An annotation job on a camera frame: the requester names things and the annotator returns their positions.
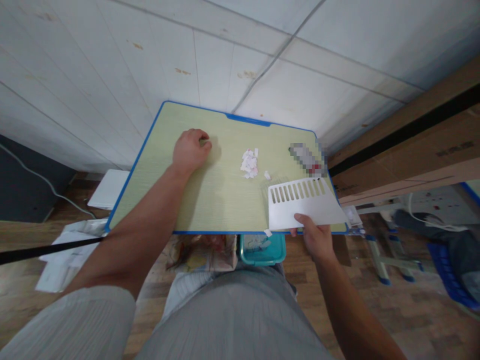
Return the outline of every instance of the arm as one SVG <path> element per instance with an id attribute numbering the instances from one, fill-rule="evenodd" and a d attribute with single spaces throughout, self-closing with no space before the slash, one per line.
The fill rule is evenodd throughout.
<path id="1" fill-rule="evenodd" d="M 301 214 L 295 214 L 295 219 L 303 224 L 305 245 L 315 262 L 328 317 L 345 358 L 406 359 L 350 283 L 335 256 L 330 225 L 315 226 Z"/>
<path id="2" fill-rule="evenodd" d="M 173 162 L 140 202 L 90 255 L 64 295 L 81 288 L 113 285 L 136 299 L 153 264 L 175 227 L 190 175 L 200 168 L 210 150 L 206 132 L 184 131 L 175 144 Z"/>

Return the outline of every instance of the wooden floor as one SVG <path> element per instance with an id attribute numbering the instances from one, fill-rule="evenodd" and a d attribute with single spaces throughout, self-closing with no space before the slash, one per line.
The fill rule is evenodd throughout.
<path id="1" fill-rule="evenodd" d="M 66 196 L 85 206 L 84 199 L 91 196 L 96 185 L 93 181 L 75 180 Z M 93 211 L 98 217 L 108 215 L 103 210 Z M 66 224 L 88 218 L 59 200 L 56 210 L 44 224 L 0 222 L 0 251 L 48 245 Z M 378 218 L 370 216 L 363 220 L 380 242 L 386 238 L 386 228 Z M 409 254 L 429 257 L 425 239 L 407 231 L 401 231 L 399 237 Z M 353 285 L 409 359 L 479 359 L 479 323 L 448 298 L 437 275 L 417 271 L 414 273 L 416 283 L 408 283 L 396 269 L 390 268 L 392 286 L 384 286 L 377 280 L 365 240 L 348 237 L 347 245 L 352 266 L 345 269 Z M 165 273 L 164 259 L 164 256 L 159 257 L 142 288 L 124 359 L 135 357 L 162 316 L 174 278 Z M 298 303 L 319 337 L 335 358 L 343 359 L 315 266 L 301 238 L 287 239 L 287 257 L 283 264 L 287 279 L 298 289 Z M 0 347 L 58 297 L 34 291 L 43 267 L 44 263 L 38 259 L 0 267 Z"/>

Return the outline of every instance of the white sleeve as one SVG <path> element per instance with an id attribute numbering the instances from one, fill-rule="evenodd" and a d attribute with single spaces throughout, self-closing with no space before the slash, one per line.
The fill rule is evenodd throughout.
<path id="1" fill-rule="evenodd" d="M 35 316 L 1 350 L 3 359 L 121 359 L 135 315 L 116 286 L 74 291 Z"/>

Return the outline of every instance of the right hand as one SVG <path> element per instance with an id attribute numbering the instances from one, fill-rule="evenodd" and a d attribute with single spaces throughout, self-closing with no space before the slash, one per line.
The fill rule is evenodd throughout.
<path id="1" fill-rule="evenodd" d="M 209 135 L 200 129 L 190 129 L 181 133 L 173 149 L 173 167 L 181 173 L 190 176 L 200 168 L 212 150 L 212 143 L 206 141 L 203 145 L 200 140 L 208 140 Z"/>
<path id="2" fill-rule="evenodd" d="M 316 226 L 309 216 L 300 213 L 296 213 L 294 217 L 303 225 L 303 240 L 313 261 L 336 259 L 330 225 Z M 290 233 L 295 237 L 297 229 L 290 229 Z"/>

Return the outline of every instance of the desk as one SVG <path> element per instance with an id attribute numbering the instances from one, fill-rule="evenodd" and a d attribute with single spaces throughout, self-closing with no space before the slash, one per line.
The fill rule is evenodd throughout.
<path id="1" fill-rule="evenodd" d="M 312 131 L 165 101 L 108 219 L 107 230 L 113 229 L 164 173 L 172 163 L 175 142 L 191 128 L 206 131 L 213 146 L 205 165 L 186 186 L 177 234 L 263 234 L 269 227 L 268 186 L 307 177 L 290 155 L 290 145 L 304 143 L 318 155 Z M 259 150 L 258 176 L 253 179 L 245 179 L 240 171 L 248 148 Z M 264 177 L 265 170 L 271 181 Z M 326 180 L 333 191 L 332 181 Z M 332 225 L 336 234 L 346 231 L 344 223 Z"/>

